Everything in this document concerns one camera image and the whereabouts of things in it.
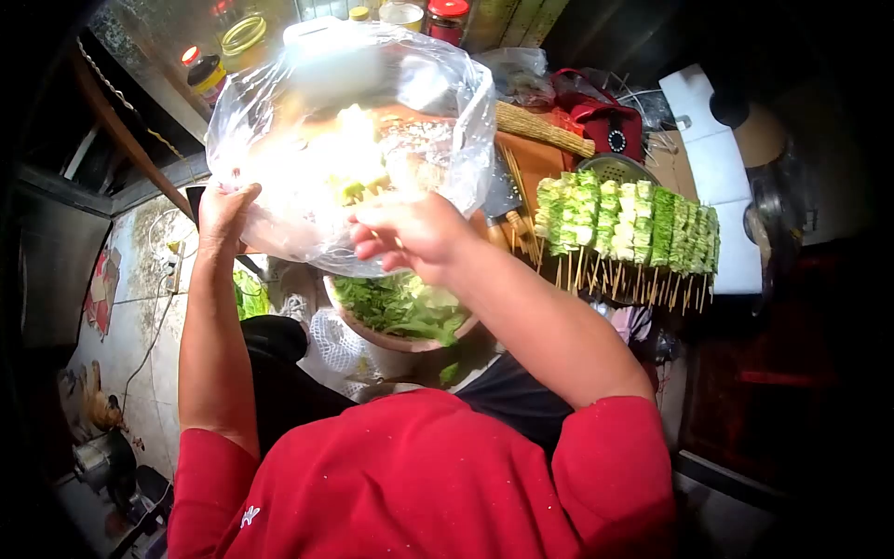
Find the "black pants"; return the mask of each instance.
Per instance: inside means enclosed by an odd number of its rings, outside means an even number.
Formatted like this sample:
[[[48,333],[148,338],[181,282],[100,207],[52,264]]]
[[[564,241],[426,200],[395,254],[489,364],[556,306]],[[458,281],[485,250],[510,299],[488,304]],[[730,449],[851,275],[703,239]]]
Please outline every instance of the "black pants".
[[[339,415],[352,400],[317,383],[295,361],[308,339],[301,325],[273,315],[243,320],[255,385],[257,437],[264,455],[286,431]],[[571,408],[508,353],[456,394],[473,410],[499,419],[552,456]]]

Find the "yellow lid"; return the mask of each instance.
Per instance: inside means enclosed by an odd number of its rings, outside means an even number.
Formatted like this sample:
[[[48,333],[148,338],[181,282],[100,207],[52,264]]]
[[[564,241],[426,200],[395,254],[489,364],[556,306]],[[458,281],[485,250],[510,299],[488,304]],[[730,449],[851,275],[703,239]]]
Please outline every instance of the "yellow lid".
[[[366,8],[365,6],[351,8],[350,12],[348,12],[348,17],[352,21],[366,21],[369,18],[369,8]]]

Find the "power strip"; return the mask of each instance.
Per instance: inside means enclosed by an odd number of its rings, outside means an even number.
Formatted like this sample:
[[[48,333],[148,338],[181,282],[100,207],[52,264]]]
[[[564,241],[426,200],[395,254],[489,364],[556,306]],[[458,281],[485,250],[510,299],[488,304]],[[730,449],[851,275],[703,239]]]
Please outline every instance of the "power strip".
[[[183,268],[183,251],[186,243],[180,242],[177,252],[172,252],[164,263],[164,290],[176,295],[180,289],[180,271]]]

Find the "jar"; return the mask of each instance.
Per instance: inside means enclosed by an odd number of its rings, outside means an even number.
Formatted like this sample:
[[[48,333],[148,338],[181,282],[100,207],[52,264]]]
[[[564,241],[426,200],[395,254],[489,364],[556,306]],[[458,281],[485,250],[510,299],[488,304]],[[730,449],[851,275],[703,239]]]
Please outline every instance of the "jar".
[[[348,12],[348,19],[351,21],[366,21],[369,19],[369,8],[366,6],[357,6],[351,8]]]
[[[465,0],[431,0],[428,3],[428,35],[455,47],[460,45],[468,20]]]
[[[412,2],[385,2],[379,8],[379,21],[400,25],[416,33],[422,32],[426,11]]]
[[[223,35],[223,68],[239,72],[255,68],[267,61],[267,22],[259,15],[238,21]]]

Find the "red bag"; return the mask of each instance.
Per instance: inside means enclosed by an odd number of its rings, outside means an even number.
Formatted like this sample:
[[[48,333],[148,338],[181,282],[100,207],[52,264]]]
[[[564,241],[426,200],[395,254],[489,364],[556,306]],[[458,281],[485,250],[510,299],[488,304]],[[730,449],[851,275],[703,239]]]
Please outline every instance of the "red bag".
[[[567,111],[574,122],[583,124],[584,137],[595,143],[596,153],[613,151],[643,163],[643,117],[639,111],[620,105],[607,91],[596,86],[593,87],[605,101],[557,84],[556,77],[568,72],[586,80],[584,74],[572,68],[554,73],[551,79],[556,90],[555,104]]]

